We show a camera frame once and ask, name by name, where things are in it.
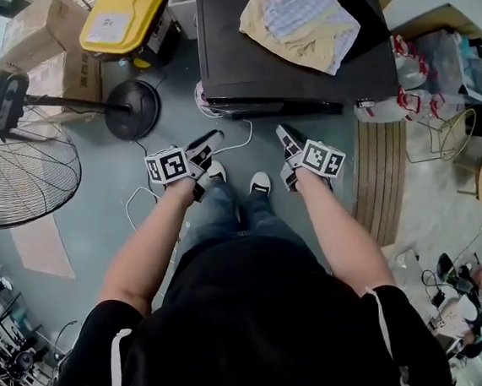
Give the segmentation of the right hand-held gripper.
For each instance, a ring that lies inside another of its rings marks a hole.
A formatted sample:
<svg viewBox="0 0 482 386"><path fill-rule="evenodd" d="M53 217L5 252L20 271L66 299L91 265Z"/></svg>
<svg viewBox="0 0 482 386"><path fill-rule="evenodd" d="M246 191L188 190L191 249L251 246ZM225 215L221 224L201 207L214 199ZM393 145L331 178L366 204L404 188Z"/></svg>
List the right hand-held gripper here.
<svg viewBox="0 0 482 386"><path fill-rule="evenodd" d="M302 167L321 177L333 189L332 180L341 172L345 153L320 141L305 142L304 134L288 124L278 125L275 130L284 148L285 161L280 176L286 190L296 191L296 170Z"/></svg>

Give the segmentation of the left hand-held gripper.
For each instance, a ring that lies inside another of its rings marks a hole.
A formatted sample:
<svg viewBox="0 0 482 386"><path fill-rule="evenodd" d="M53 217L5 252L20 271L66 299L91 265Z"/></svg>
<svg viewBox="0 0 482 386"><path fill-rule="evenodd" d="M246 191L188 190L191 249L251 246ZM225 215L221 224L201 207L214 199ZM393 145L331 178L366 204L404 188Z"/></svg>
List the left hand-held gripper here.
<svg viewBox="0 0 482 386"><path fill-rule="evenodd" d="M192 195L194 201L201 201L206 186L200 180L206 176L212 164L211 156L224 141L221 130L212 129L194 139L185 149L172 147L144 157L149 180L162 186L170 185L184 178L195 181Z"/></svg>

